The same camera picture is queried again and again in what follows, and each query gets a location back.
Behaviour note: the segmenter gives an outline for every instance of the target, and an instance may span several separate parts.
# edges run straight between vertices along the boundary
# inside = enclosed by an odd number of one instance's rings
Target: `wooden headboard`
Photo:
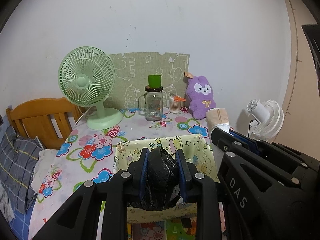
[[[60,149],[71,133],[67,113],[72,113],[75,122],[81,113],[77,106],[66,98],[41,98],[27,101],[14,110],[6,109],[10,125],[23,137],[34,139],[36,136],[47,149]],[[52,124],[53,115],[63,138],[59,138]]]

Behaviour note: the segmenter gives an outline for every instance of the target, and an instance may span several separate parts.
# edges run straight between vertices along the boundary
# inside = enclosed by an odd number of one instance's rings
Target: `black plastic bag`
[[[162,146],[159,146],[148,156],[146,190],[142,201],[128,203],[128,206],[161,211],[174,207],[179,199],[178,164]]]

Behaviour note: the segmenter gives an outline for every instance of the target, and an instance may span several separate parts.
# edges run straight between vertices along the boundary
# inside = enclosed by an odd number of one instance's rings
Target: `plaid pillow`
[[[0,182],[12,205],[22,214],[26,214],[36,196],[30,184],[41,150],[36,141],[16,135],[12,126],[1,142]]]

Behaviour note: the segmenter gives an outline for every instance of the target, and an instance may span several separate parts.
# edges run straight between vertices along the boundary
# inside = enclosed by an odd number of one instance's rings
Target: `electric fan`
[[[63,95],[71,103],[97,107],[97,111],[87,119],[89,128],[103,130],[122,120],[120,111],[103,106],[115,83],[113,63],[103,51],[93,47],[79,47],[71,51],[60,64],[58,81]]]
[[[252,99],[247,106],[247,111],[256,120],[252,128],[252,135],[256,139],[267,141],[280,131],[284,114],[276,101],[266,100],[261,103],[257,99]]]

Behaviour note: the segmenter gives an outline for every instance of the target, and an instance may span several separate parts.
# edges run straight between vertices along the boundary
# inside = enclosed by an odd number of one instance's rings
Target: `fan base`
[[[103,130],[111,128],[121,122],[122,113],[114,108],[105,108],[105,117],[98,117],[95,113],[88,117],[87,126],[92,130]]]

